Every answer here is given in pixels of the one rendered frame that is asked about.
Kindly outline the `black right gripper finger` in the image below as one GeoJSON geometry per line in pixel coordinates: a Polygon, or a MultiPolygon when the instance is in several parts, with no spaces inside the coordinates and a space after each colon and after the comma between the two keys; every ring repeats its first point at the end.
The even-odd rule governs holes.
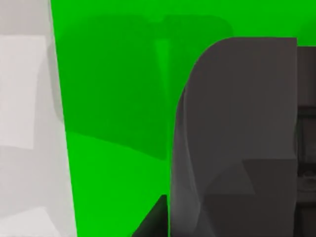
{"type": "Polygon", "coordinates": [[[161,195],[131,237],[168,237],[167,195],[161,195]]]}

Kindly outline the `green mat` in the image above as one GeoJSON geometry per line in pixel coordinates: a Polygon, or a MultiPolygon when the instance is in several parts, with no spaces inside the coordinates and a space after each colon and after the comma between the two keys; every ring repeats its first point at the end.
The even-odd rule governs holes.
{"type": "Polygon", "coordinates": [[[131,237],[170,179],[177,106],[228,38],[316,46],[316,0],[52,0],[79,237],[131,237]]]}

